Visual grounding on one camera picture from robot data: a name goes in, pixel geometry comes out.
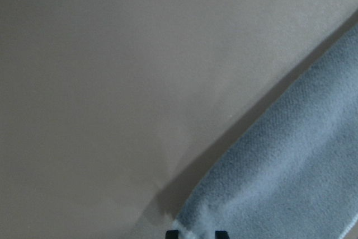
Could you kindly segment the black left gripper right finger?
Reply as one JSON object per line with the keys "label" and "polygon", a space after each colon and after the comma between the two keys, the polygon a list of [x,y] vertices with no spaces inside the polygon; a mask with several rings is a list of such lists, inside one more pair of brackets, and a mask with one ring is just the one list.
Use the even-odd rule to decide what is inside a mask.
{"label": "black left gripper right finger", "polygon": [[227,231],[215,231],[215,239],[229,239]]}

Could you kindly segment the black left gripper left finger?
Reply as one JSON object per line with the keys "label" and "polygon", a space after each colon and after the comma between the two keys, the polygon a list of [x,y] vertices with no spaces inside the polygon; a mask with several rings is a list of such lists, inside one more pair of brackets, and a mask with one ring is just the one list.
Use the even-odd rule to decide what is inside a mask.
{"label": "black left gripper left finger", "polygon": [[179,231],[178,230],[167,230],[166,231],[166,239],[179,239]]}

